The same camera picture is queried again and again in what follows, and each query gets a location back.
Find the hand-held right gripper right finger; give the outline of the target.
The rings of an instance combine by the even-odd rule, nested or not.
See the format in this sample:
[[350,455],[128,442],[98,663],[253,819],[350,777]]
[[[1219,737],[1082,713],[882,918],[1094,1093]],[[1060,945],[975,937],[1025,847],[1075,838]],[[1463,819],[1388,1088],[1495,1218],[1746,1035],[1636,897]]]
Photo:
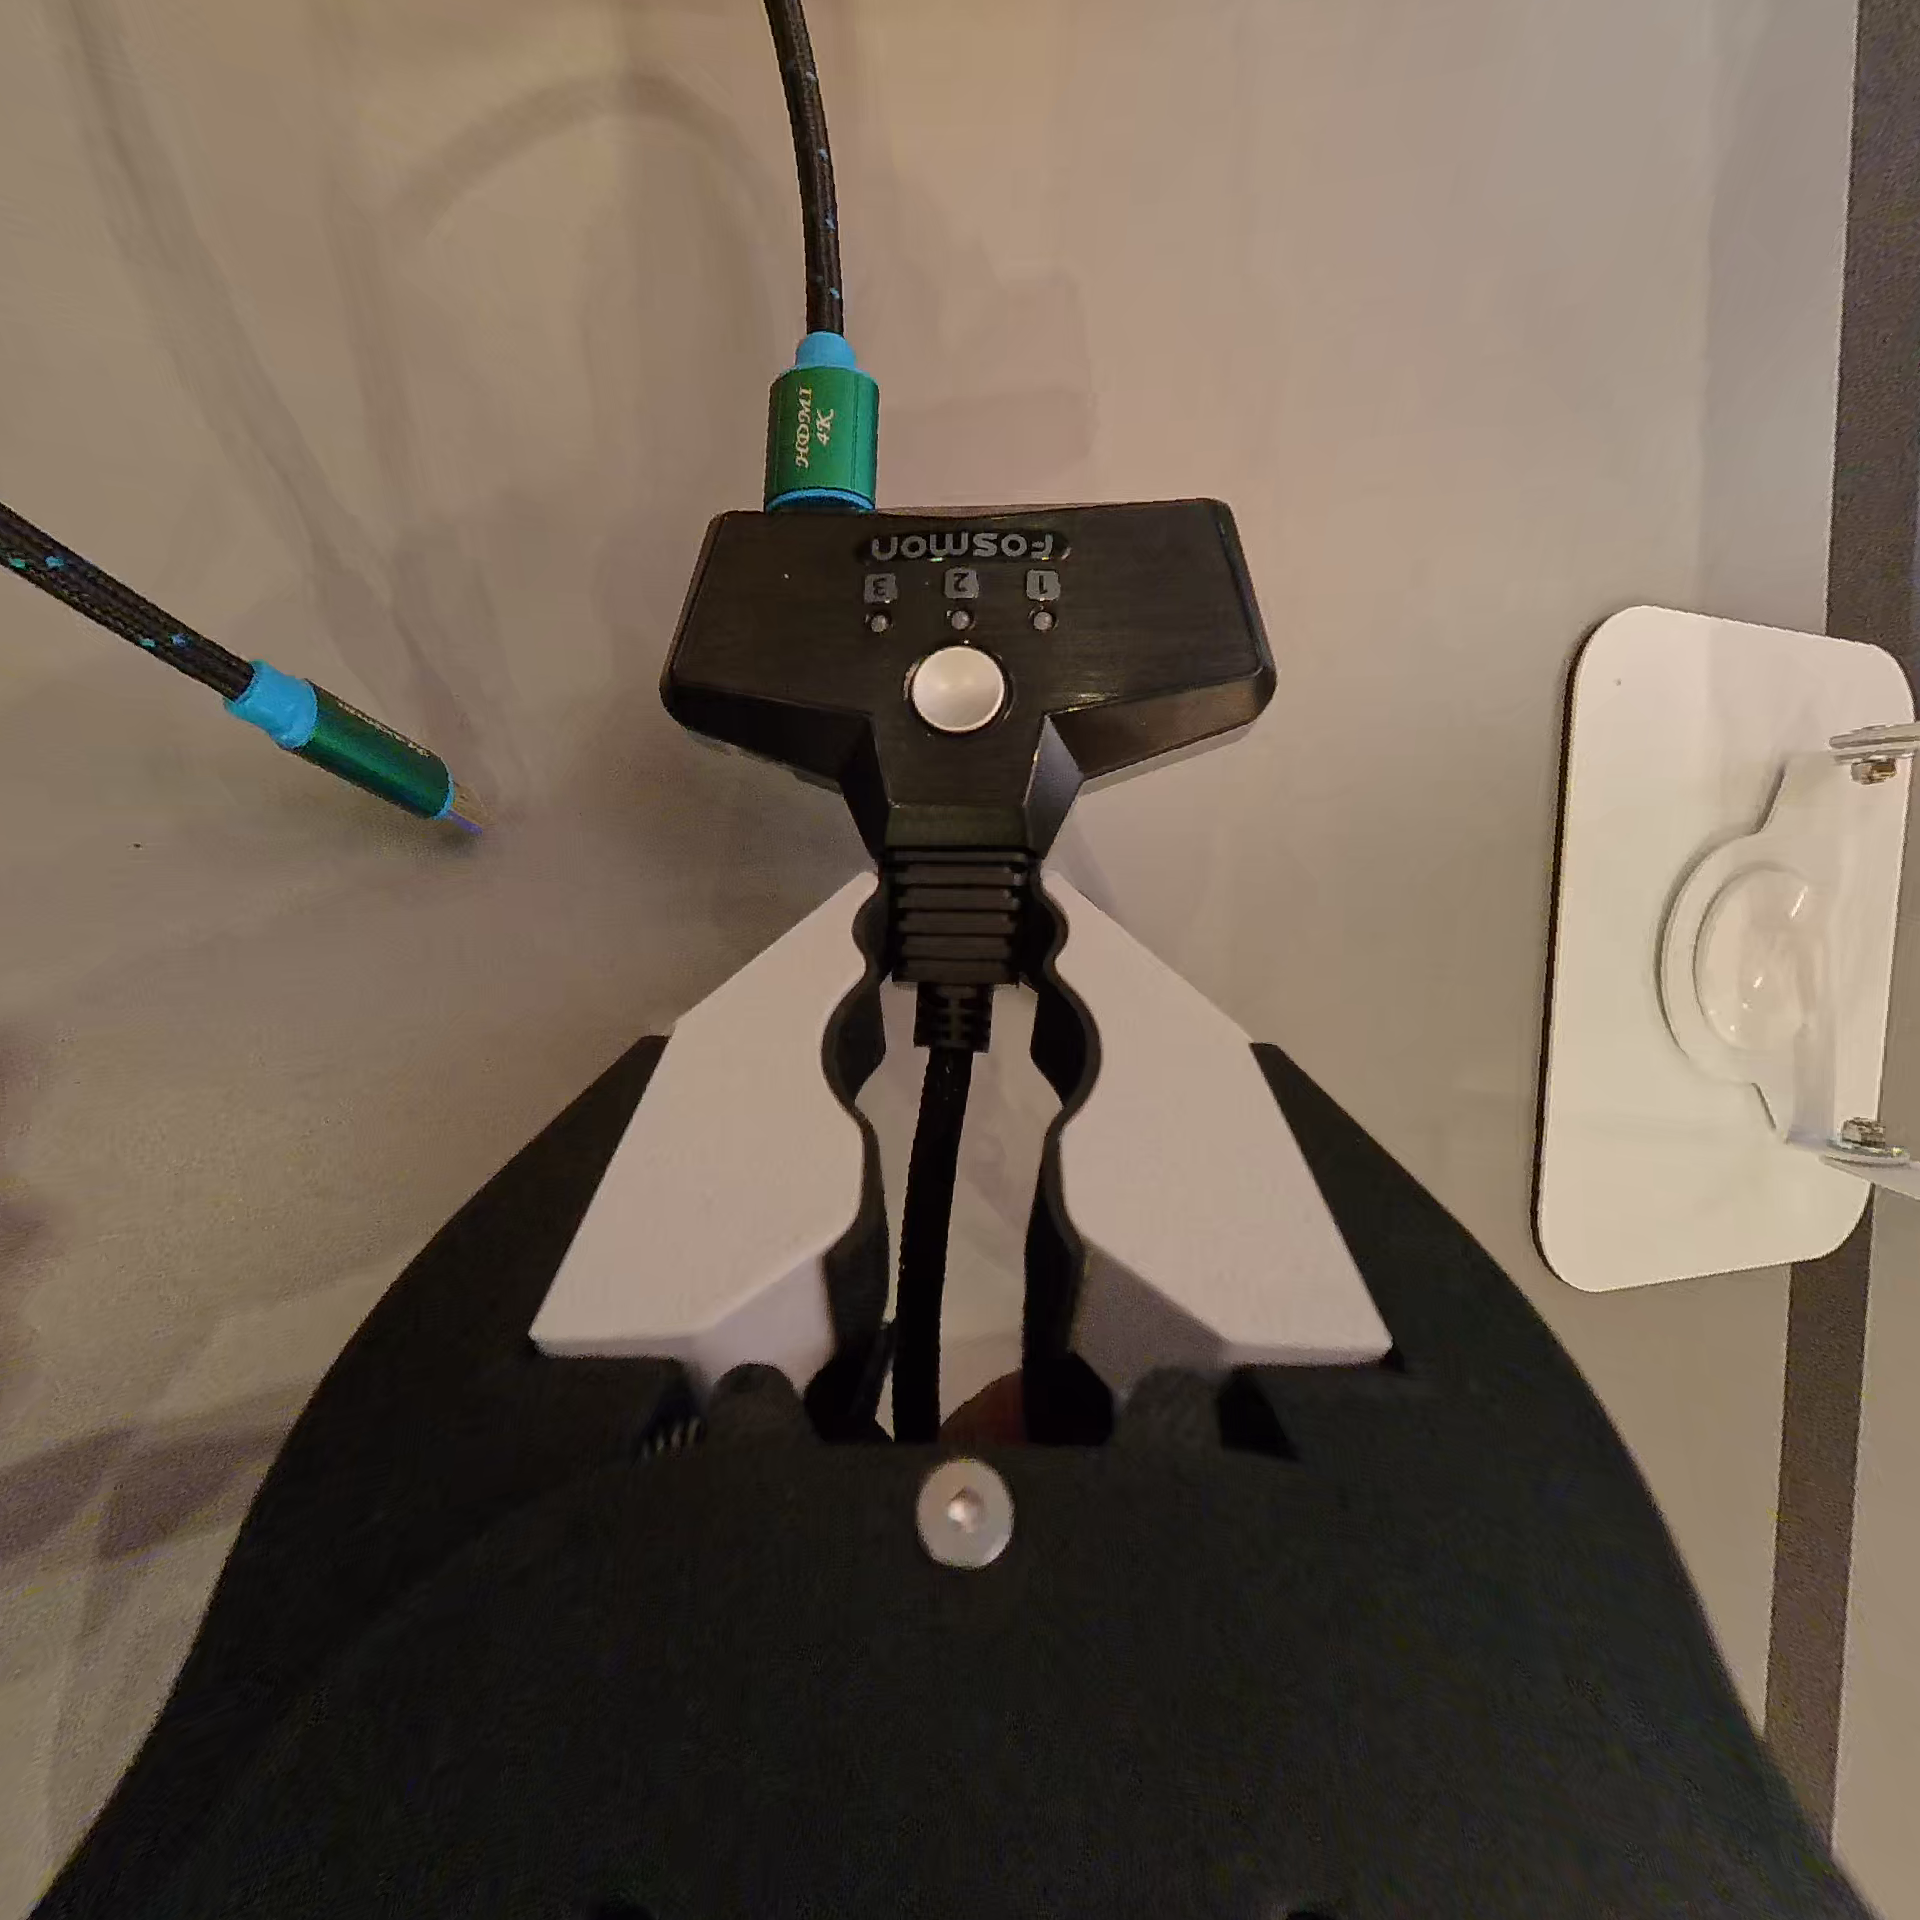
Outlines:
[[1060,1114],[1028,1218],[1028,1362],[1385,1359],[1385,1318],[1244,1030],[1082,891],[1031,909],[1031,1063]]

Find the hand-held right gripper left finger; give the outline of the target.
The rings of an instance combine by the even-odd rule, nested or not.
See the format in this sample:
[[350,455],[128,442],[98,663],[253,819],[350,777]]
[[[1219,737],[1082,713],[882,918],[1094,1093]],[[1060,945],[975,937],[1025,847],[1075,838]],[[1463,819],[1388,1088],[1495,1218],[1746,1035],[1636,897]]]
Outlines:
[[824,1371],[888,1305],[876,891],[836,891],[669,1033],[534,1313],[553,1359]]

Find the braided hdmi cable green plug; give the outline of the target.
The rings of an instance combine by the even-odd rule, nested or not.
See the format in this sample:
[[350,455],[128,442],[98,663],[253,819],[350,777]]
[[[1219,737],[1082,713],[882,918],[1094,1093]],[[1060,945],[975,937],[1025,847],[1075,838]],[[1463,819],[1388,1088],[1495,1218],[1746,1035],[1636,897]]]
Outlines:
[[790,122],[804,334],[769,381],[759,502],[768,513],[872,513],[878,492],[878,381],[847,330],[843,231],[828,111],[804,5],[764,5]]
[[476,805],[441,753],[351,708],[313,680],[231,652],[16,516],[13,505],[3,505],[3,574],[31,584],[91,627],[210,689],[231,720],[260,733],[278,752],[416,819],[468,835],[484,832]]

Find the black hdmi switch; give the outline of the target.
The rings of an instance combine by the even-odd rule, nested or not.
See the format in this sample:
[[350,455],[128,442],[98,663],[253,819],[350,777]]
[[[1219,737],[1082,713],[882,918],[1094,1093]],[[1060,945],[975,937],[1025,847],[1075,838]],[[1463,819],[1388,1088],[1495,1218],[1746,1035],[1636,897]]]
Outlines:
[[1234,513],[725,513],[662,666],[692,734],[836,789],[876,864],[1052,849],[1090,784],[1275,689]]

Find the white laptop stand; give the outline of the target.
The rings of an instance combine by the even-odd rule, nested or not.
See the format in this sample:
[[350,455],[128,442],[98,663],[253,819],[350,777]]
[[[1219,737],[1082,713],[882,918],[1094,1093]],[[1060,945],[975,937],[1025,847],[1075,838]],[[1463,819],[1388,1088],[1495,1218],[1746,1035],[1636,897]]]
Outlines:
[[1883,1131],[1915,708],[1873,643],[1630,608],[1569,663],[1534,1245],[1580,1294],[1819,1261]]

